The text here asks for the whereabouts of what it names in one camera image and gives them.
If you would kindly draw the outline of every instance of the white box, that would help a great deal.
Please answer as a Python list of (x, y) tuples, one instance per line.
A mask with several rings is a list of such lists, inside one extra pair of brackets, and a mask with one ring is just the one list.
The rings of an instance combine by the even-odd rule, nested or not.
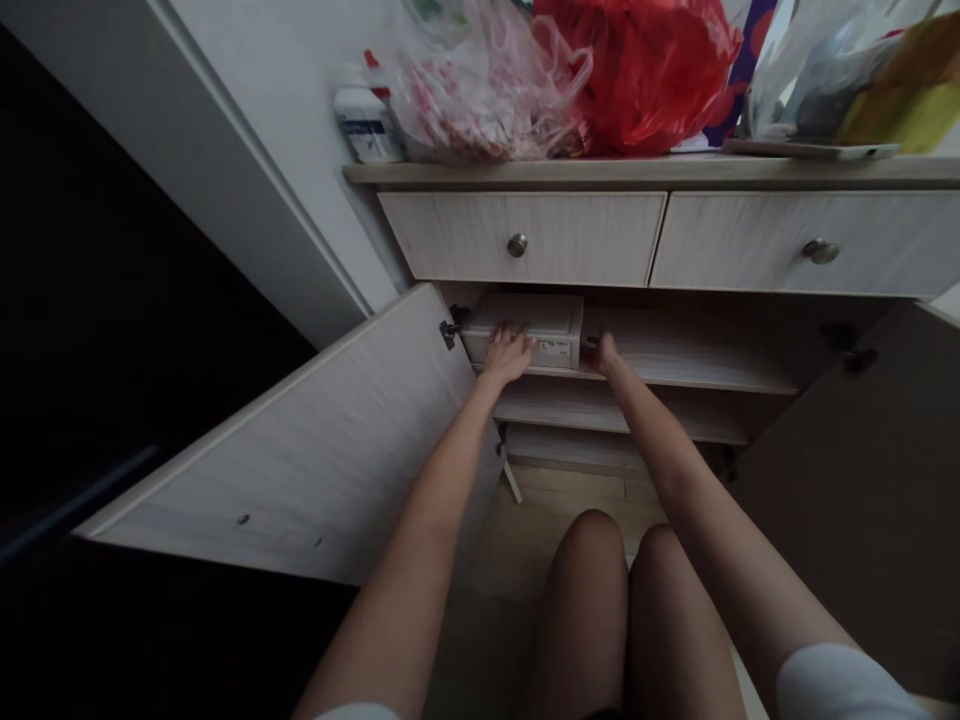
[(513, 325), (514, 332), (523, 323), (530, 325), (528, 335), (537, 339), (531, 366), (572, 370), (579, 367), (583, 297), (487, 293), (460, 330), (472, 362), (486, 360), (490, 332), (504, 321)]

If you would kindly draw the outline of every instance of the white door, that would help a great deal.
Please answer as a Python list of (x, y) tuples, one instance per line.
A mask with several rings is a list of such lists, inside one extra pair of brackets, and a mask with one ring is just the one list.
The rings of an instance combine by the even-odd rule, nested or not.
[(904, 302), (858, 349), (875, 355), (818, 380), (730, 491), (867, 653), (945, 698), (960, 649), (960, 327)]
[[(421, 284), (75, 531), (125, 545), (359, 584), (476, 375)], [(461, 552), (503, 465), (490, 423)]]

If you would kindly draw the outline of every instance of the label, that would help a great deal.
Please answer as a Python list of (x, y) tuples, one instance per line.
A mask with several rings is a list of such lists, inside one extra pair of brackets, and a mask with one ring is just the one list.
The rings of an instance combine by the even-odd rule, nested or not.
[(338, 119), (361, 162), (381, 157), (402, 159), (403, 151), (389, 116), (386, 113), (377, 115), (374, 118), (348, 118), (340, 114)]
[(544, 355), (569, 355), (570, 343), (559, 343), (554, 340), (541, 340), (540, 352)]

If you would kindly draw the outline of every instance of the metal knob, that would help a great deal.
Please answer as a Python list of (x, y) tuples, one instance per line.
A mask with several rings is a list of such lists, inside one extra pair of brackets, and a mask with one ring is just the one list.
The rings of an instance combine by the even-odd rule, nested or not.
[(522, 233), (517, 233), (507, 241), (507, 252), (514, 257), (523, 257), (527, 244), (527, 238)]
[(811, 240), (803, 246), (803, 256), (810, 258), (814, 265), (826, 265), (837, 259), (840, 254), (840, 246), (833, 243), (824, 242), (820, 238)]

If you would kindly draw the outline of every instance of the thigh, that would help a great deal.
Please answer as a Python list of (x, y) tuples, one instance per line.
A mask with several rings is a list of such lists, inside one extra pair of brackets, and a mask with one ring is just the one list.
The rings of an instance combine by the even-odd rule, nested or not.
[(589, 510), (567, 530), (550, 566), (523, 718), (582, 720), (623, 706), (627, 564), (623, 537)]
[(730, 640), (676, 535), (643, 536), (630, 572), (631, 717), (746, 720)]

